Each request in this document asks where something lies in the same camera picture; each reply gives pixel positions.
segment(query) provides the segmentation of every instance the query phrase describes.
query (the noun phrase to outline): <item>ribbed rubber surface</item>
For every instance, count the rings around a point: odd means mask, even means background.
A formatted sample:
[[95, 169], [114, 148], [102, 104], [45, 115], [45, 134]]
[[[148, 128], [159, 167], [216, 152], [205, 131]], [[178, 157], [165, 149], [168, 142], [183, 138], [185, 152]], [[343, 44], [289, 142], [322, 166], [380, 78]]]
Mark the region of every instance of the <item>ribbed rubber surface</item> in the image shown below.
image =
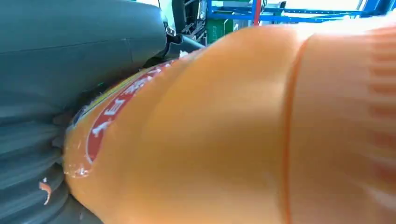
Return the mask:
[[[69, 195], [61, 149], [52, 146], [62, 134], [41, 122], [0, 126], [0, 224], [101, 223]], [[52, 190], [47, 205], [44, 178]]]

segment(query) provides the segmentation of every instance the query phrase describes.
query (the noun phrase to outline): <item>blue shelving rack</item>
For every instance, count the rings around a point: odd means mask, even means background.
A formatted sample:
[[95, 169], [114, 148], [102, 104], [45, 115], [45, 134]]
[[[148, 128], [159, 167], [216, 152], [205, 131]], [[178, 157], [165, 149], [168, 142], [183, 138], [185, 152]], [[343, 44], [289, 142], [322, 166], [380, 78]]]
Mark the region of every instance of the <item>blue shelving rack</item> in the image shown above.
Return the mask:
[[[261, 9], [261, 0], [253, 0], [251, 7], [216, 7], [212, 0], [207, 0], [208, 18], [231, 19], [231, 20], [252, 20], [257, 25], [259, 21], [275, 22], [311, 22], [320, 23], [325, 21], [339, 20], [343, 16], [370, 17], [383, 15], [391, 11], [396, 6], [396, 0], [367, 0], [362, 11], [342, 11], [342, 10], [308, 10], [290, 8], [264, 7]], [[262, 15], [261, 13], [273, 13], [273, 15]], [[311, 17], [283, 16], [282, 13], [296, 14], [317, 14]]]

